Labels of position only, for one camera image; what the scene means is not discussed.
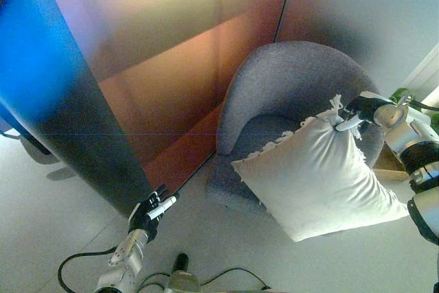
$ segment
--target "gradient wall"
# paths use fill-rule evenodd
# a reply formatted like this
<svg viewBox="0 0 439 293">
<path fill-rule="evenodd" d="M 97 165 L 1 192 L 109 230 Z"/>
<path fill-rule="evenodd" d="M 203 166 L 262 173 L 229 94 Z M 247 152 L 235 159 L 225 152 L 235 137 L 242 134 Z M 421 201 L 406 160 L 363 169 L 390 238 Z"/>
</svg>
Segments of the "gradient wall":
<svg viewBox="0 0 439 293">
<path fill-rule="evenodd" d="M 274 40 L 283 0 L 56 0 L 152 186 L 215 149 L 234 72 Z"/>
<path fill-rule="evenodd" d="M 339 49 L 390 96 L 439 39 L 439 0 L 288 0 L 278 38 Z"/>
</svg>

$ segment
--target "floor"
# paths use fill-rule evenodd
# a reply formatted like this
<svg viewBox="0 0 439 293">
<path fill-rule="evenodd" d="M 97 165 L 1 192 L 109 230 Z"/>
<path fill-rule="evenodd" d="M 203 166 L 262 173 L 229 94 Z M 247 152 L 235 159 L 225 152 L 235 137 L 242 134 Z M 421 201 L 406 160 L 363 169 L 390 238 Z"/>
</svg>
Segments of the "floor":
<svg viewBox="0 0 439 293">
<path fill-rule="evenodd" d="M 184 251 L 191 258 L 189 270 L 201 280 L 243 266 L 284 292 L 432 291 L 438 250 L 409 218 L 294 243 L 275 221 L 206 200 L 211 165 L 208 161 L 189 180 L 161 221 L 148 245 L 145 275 L 169 272 Z M 64 258 L 106 250 L 125 237 L 126 219 L 84 181 L 67 174 L 62 163 L 39 164 L 20 141 L 0 136 L 0 292 L 63 292 L 56 270 Z M 404 183 L 386 185 L 403 201 L 412 195 Z M 93 292 L 107 258 L 68 263 L 67 285 Z M 260 287 L 250 275 L 232 272 L 205 288 Z"/>
</svg>

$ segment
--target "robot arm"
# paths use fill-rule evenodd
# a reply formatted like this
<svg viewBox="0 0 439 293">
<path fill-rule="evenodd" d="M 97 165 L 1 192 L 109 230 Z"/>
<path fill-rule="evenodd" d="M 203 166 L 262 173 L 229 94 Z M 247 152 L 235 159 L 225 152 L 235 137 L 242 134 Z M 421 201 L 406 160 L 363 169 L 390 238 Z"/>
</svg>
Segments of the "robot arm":
<svg viewBox="0 0 439 293">
<path fill-rule="evenodd" d="M 161 186 L 134 208 L 128 219 L 128 236 L 112 254 L 109 269 L 99 278 L 95 293 L 137 291 L 137 277 L 145 259 L 146 244 L 156 237 L 159 220 L 178 199 L 178 194 L 165 199 L 166 193 L 165 186 Z"/>
<path fill-rule="evenodd" d="M 439 245 L 439 136 L 430 127 L 430 118 L 407 105 L 380 95 L 363 92 L 345 109 L 345 121 L 335 129 L 377 124 L 385 132 L 385 142 L 410 175 L 414 197 L 407 207 L 420 234 Z"/>
</svg>

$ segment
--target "gray armchair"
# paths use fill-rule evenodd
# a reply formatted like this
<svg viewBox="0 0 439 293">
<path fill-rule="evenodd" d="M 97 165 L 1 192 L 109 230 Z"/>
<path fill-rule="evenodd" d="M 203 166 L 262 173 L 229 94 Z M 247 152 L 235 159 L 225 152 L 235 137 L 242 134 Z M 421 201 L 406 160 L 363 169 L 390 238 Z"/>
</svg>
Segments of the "gray armchair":
<svg viewBox="0 0 439 293">
<path fill-rule="evenodd" d="M 230 162 L 247 157 L 286 130 L 297 130 L 305 118 L 330 108 L 329 100 L 335 94 L 341 94 L 342 103 L 348 104 L 362 91 L 378 93 L 365 71 L 336 49 L 304 41 L 258 48 L 228 88 L 207 198 L 267 216 L 266 208 L 241 182 Z M 369 127 L 357 146 L 372 167 L 383 147 L 380 129 Z"/>
</svg>

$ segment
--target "cable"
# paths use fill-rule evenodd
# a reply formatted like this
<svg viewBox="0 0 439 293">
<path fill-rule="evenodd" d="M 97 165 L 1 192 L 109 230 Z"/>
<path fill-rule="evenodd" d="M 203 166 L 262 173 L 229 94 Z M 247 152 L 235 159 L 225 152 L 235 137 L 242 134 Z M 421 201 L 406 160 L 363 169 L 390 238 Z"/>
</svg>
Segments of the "cable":
<svg viewBox="0 0 439 293">
<path fill-rule="evenodd" d="M 167 274 L 166 272 L 155 272 L 154 274 L 149 275 L 148 277 L 146 277 L 146 278 L 142 281 L 142 283 L 140 284 L 140 288 L 137 290 L 137 293 L 139 293 L 142 289 L 146 288 L 149 284 L 153 284 L 153 283 L 155 283 L 155 282 L 153 282 L 153 283 L 148 283 L 148 284 L 145 284 L 145 285 L 144 285 L 144 283 L 145 283 L 148 279 L 150 279 L 151 277 L 154 277 L 154 276 L 158 276 L 158 275 L 161 275 L 161 276 L 167 276 L 167 277 L 170 277 L 170 276 L 171 276 L 170 274 Z"/>
<path fill-rule="evenodd" d="M 426 110 L 439 111 L 439 108 L 435 108 L 434 106 L 428 106 L 426 104 L 415 101 L 414 99 L 412 101 L 410 101 L 409 104 L 411 104 L 412 106 L 417 106 L 417 107 L 422 108 L 422 109 L 426 109 Z"/>
<path fill-rule="evenodd" d="M 217 274 L 216 276 L 212 277 L 208 281 L 205 281 L 204 283 L 201 284 L 201 286 L 205 286 L 205 285 L 207 285 L 209 283 L 212 283 L 214 280 L 220 278 L 223 274 L 226 274 L 227 272 L 230 272 L 232 270 L 242 270 L 242 271 L 248 272 L 249 274 L 251 274 L 253 277 L 257 278 L 263 284 L 262 290 L 268 290 L 268 289 L 271 288 L 270 286 L 265 284 L 265 282 L 262 279 L 260 279 L 257 275 L 255 275 L 253 272 L 251 272 L 251 271 L 249 271 L 247 269 L 244 269 L 244 268 L 239 268 L 239 267 L 227 269 L 227 270 Z"/>
<path fill-rule="evenodd" d="M 163 291 L 165 290 L 165 287 L 162 284 L 160 284 L 158 281 L 153 281 L 151 283 L 145 284 L 145 286 L 141 287 L 140 290 L 138 290 L 137 292 L 139 293 L 142 289 L 144 289 L 144 288 L 146 288 L 147 286 L 150 286 L 150 285 L 157 285 L 157 286 L 160 286 L 160 288 Z"/>
<path fill-rule="evenodd" d="M 67 262 L 69 262 L 72 259 L 75 259 L 76 257 L 92 257 L 92 256 L 96 256 L 96 255 L 105 255 L 105 254 L 110 254 L 113 253 L 116 250 L 117 246 L 114 246 L 112 248 L 110 248 L 109 250 L 105 250 L 103 252 L 88 252 L 88 253 L 78 253 L 78 254 L 74 254 L 71 255 L 70 257 L 68 257 L 67 259 L 65 259 L 61 264 L 60 267 L 58 268 L 58 282 L 61 285 L 61 287 L 64 289 L 64 291 L 68 292 L 68 293 L 75 293 L 75 291 L 71 290 L 69 288 L 69 286 L 67 286 L 65 284 L 65 282 L 62 280 L 62 268 L 65 266 L 65 264 Z"/>
</svg>

